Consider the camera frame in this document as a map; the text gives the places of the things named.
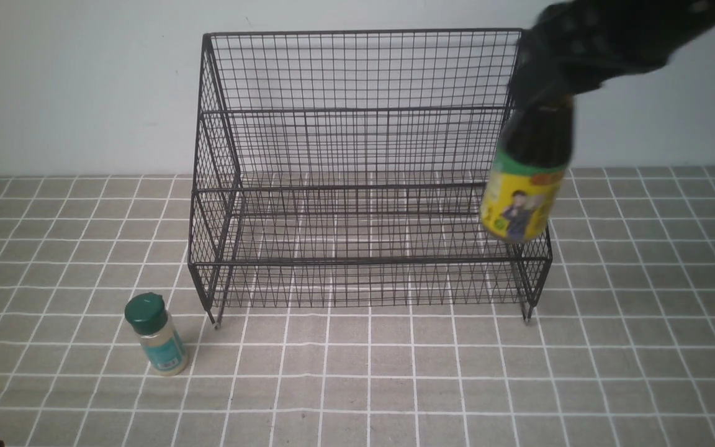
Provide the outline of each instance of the spice jar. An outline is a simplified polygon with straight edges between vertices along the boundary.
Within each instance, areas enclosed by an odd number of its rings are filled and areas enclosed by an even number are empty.
[[[139,336],[145,356],[160,376],[175,376],[189,361],[161,295],[139,294],[125,305],[125,320]]]

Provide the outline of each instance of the metal wire basket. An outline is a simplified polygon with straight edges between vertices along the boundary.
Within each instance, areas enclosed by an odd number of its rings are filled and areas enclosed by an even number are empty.
[[[211,322],[289,305],[512,302],[530,317],[547,233],[508,245],[477,217],[518,37],[205,35],[188,261]]]

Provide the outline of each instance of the yellow label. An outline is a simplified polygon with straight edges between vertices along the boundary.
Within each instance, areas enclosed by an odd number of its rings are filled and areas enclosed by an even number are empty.
[[[545,230],[564,171],[513,175],[491,169],[479,215],[485,228],[509,242],[525,242]]]

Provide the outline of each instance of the soy sauce bottle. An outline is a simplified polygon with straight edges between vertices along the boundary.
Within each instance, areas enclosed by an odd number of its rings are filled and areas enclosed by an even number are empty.
[[[507,243],[542,234],[572,155],[572,96],[514,111],[479,207],[487,231]]]

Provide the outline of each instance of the green label band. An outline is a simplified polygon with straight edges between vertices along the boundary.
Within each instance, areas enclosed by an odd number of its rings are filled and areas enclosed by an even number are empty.
[[[507,155],[506,151],[498,148],[496,159],[493,161],[493,168],[498,169],[502,173],[517,175],[517,176],[535,176],[537,174],[558,173],[567,169],[568,163],[556,166],[555,168],[538,168],[535,166],[524,165],[515,161]]]

